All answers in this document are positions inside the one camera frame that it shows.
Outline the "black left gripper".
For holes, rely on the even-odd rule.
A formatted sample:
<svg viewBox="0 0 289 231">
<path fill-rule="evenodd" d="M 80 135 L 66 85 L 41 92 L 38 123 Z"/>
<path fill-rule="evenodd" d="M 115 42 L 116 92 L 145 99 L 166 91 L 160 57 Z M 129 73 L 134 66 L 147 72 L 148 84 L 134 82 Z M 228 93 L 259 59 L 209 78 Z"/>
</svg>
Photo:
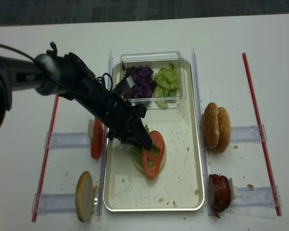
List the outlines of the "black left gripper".
<svg viewBox="0 0 289 231">
<path fill-rule="evenodd" d="M 146 114 L 142 104 L 132 106 L 114 92 L 103 89 L 97 80 L 83 78 L 79 85 L 79 103 L 98 118 L 108 129 L 110 140 L 118 139 L 122 144 L 150 150 L 152 139 L 141 119 Z"/>
</svg>

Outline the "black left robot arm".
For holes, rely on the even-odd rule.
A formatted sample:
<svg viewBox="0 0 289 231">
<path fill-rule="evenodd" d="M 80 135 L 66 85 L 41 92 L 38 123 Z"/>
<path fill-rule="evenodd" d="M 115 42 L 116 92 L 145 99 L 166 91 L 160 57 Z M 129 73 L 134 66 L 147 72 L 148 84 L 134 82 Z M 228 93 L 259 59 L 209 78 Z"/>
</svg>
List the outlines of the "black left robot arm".
<svg viewBox="0 0 289 231">
<path fill-rule="evenodd" d="M 146 107 L 133 106 L 122 98 L 131 88 L 131 78 L 107 87 L 103 76 L 96 77 L 75 54 L 58 56 L 55 43 L 45 54 L 24 60 L 0 56 L 0 127 L 12 107 L 12 93 L 34 89 L 42 96 L 58 95 L 75 100 L 107 128 L 107 137 L 123 144 L 150 149 L 152 140 L 142 118 Z"/>
</svg>

